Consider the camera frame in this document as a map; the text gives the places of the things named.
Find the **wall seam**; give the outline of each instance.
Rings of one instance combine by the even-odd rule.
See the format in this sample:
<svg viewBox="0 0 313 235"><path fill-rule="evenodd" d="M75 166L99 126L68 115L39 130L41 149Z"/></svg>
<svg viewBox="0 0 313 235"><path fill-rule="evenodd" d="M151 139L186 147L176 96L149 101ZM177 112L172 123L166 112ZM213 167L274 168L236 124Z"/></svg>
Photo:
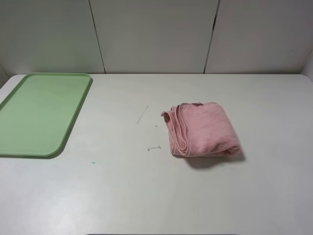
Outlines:
<svg viewBox="0 0 313 235"><path fill-rule="evenodd" d="M216 7L215 18L214 18L214 22L213 22L213 26L212 26L212 33L211 33L211 38L210 38L209 47L208 47L208 49L207 49L207 54L206 54L206 59L205 59L205 64L204 64L204 69L203 69L203 74L205 74L206 64L207 64L207 60L208 60L208 58L209 58L209 53L210 53L210 49L211 49L211 44L212 44L214 29L215 29L215 25L216 25L216 21L217 21L217 14L218 14L218 11L219 11L219 8L220 8L220 3L221 3L221 0L218 1L217 7Z"/></svg>
<svg viewBox="0 0 313 235"><path fill-rule="evenodd" d="M92 16L94 31L95 31L96 37L97 37L97 42L98 42L98 47L99 47L99 51L100 51L100 56L101 56L101 61L102 61L103 70L104 70L104 73L107 73L107 72L106 72L106 69L105 69L105 67L104 67L104 62L103 62L101 47L100 47L100 43L99 43L99 38L98 38L97 29L96 29L96 24L95 24L95 22L94 22L94 17L93 17L93 12L92 12L92 7L91 7L90 0L88 0L88 2L89 2L90 12L91 12L91 16Z"/></svg>
<svg viewBox="0 0 313 235"><path fill-rule="evenodd" d="M0 64L0 68L4 71L4 73L6 74L6 76L8 77L8 80L10 79L10 76L8 75L8 73L5 71L4 67Z"/></svg>

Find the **table surface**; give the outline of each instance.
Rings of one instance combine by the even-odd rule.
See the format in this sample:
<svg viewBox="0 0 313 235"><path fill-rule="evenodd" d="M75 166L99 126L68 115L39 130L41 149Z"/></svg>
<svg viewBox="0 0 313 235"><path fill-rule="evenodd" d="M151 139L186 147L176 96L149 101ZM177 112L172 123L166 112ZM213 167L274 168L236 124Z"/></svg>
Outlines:
<svg viewBox="0 0 313 235"><path fill-rule="evenodd" d="M0 101L24 75L0 90ZM5 235L313 231L313 82L303 75L92 74L61 155L0 158ZM244 154L170 154L162 111L221 104ZM146 108L139 124L137 120ZM147 148L161 149L147 151Z"/></svg>

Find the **plastic tray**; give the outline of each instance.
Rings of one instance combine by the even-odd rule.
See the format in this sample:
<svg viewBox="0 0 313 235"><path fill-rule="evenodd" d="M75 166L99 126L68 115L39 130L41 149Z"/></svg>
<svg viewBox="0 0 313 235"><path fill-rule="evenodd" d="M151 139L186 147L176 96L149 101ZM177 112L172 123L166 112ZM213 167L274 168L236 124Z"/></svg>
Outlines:
<svg viewBox="0 0 313 235"><path fill-rule="evenodd" d="M0 104L0 157L56 157L91 86L84 73L31 73Z"/></svg>

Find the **folded towel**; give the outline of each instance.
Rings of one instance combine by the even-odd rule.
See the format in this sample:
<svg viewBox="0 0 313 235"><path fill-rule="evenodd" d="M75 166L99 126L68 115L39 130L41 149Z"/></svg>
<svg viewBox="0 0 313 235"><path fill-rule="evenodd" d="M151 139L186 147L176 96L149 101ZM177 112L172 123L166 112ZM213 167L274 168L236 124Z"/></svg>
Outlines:
<svg viewBox="0 0 313 235"><path fill-rule="evenodd" d="M239 141L224 109L217 103L182 103L163 112L171 153L185 157L231 157Z"/></svg>

